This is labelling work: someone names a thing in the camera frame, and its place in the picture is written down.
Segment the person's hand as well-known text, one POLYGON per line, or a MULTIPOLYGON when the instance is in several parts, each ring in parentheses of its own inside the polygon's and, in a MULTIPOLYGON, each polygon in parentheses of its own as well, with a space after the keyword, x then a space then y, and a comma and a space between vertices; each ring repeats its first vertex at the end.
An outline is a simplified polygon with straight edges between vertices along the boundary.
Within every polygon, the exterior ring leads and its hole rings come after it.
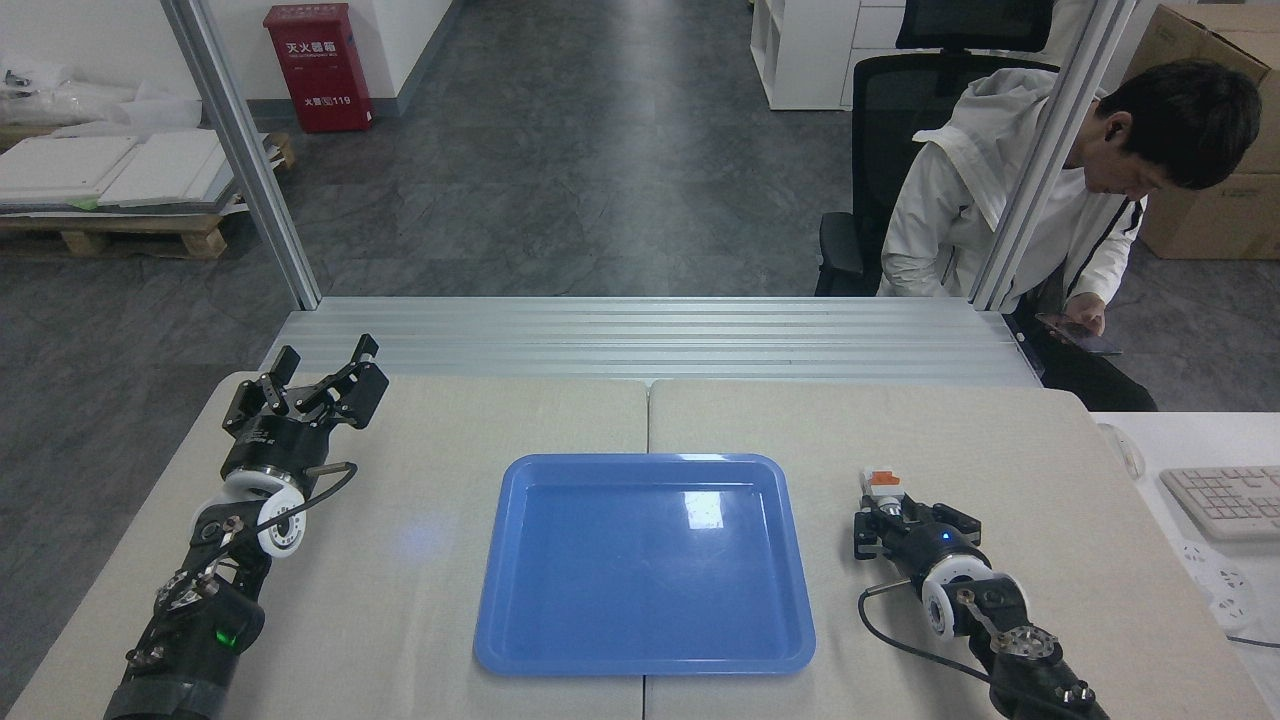
POLYGON ((1105 333, 1105 300, 1093 292, 1082 292, 1071 296, 1062 309, 1065 318, 1083 325, 1096 336, 1105 333))

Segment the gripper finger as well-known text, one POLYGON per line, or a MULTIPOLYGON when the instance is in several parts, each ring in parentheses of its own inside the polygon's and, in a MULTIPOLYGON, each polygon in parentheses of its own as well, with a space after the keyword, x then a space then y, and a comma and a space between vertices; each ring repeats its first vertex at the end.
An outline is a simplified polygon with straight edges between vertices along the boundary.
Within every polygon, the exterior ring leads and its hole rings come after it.
POLYGON ((374 337, 362 334, 340 370, 291 391, 291 410, 315 427, 366 428, 389 387, 387 374, 374 361, 378 350, 374 337))
POLYGON ((232 437, 237 437, 251 420, 269 413, 287 416, 291 411, 287 398, 288 383, 300 361, 301 357, 294 348, 285 345, 268 372, 237 387, 221 428, 232 437))
POLYGON ((905 537, 900 507, 864 507, 852 515, 852 556, 856 560, 891 559, 905 537))
POLYGON ((942 524, 954 528, 968 543, 980 543, 982 523, 947 503, 902 501, 902 515, 915 524, 942 524))

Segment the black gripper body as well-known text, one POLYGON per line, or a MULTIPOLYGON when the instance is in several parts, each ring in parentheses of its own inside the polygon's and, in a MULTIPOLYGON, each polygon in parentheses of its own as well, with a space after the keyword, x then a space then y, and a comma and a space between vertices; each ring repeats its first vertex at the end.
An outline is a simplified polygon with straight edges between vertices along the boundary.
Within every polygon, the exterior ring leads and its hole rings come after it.
POLYGON ((324 464, 324 427, 289 416, 265 414, 225 427, 233 445, 221 477, 251 468, 273 468, 296 480, 324 464))
POLYGON ((910 582, 989 579, 989 560, 957 528, 941 521, 888 529, 887 559, 910 582))

